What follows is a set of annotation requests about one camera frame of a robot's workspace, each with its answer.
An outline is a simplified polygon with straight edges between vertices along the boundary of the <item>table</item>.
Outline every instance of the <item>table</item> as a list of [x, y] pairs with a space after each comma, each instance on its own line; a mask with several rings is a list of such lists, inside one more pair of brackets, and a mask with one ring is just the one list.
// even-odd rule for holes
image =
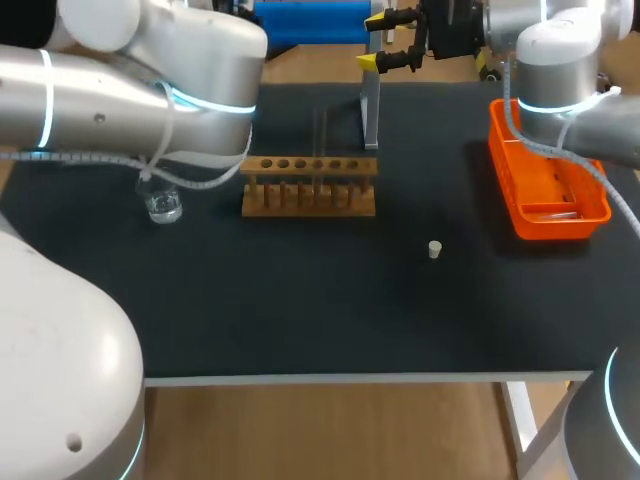
[[[315, 109], [327, 154], [353, 153], [357, 95], [264, 87], [252, 152], [310, 155]], [[589, 242], [515, 236], [486, 146], [499, 95], [384, 85], [375, 219], [243, 219], [238, 178], [158, 227], [112, 166], [18, 165], [0, 208], [124, 308], [150, 384], [584, 378], [640, 331], [637, 240], [617, 212]], [[632, 172], [607, 172], [640, 211]]]

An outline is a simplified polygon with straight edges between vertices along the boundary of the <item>black screw hole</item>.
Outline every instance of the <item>black screw hole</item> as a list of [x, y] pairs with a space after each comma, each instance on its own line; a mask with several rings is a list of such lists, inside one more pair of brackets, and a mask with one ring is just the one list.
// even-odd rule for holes
[[73, 453], [78, 453], [82, 450], [82, 438], [80, 438], [80, 435], [77, 433], [67, 435], [67, 448]]

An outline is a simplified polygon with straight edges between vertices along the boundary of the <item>small glass jar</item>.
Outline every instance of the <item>small glass jar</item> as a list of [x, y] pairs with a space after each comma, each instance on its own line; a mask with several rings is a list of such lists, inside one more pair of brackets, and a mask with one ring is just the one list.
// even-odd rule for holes
[[182, 216], [182, 202], [178, 187], [160, 177], [138, 179], [136, 191], [143, 198], [149, 217], [155, 223], [166, 225]]

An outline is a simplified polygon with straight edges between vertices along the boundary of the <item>test tube rack hole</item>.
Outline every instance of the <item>test tube rack hole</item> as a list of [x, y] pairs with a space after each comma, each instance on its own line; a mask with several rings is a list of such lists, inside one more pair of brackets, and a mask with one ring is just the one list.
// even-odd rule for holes
[[372, 217], [371, 157], [258, 157], [240, 167], [243, 217]]

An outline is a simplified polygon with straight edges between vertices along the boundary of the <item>metal stand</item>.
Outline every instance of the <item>metal stand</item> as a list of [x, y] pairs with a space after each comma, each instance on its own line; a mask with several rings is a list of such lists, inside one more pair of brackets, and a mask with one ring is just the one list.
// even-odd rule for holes
[[[387, 2], [385, 0], [371, 0], [371, 15], [384, 11], [386, 7]], [[369, 43], [367, 44], [365, 53], [375, 53], [382, 50], [383, 33], [384, 32], [373, 32], [369, 35]], [[366, 150], [377, 149], [378, 114], [380, 108], [380, 75], [376, 72], [364, 71], [362, 74], [360, 108], [362, 110], [364, 148]]]
[[573, 385], [538, 431], [525, 382], [501, 384], [515, 445], [519, 480], [543, 480], [552, 468], [571, 470], [564, 445], [564, 415], [579, 388]]

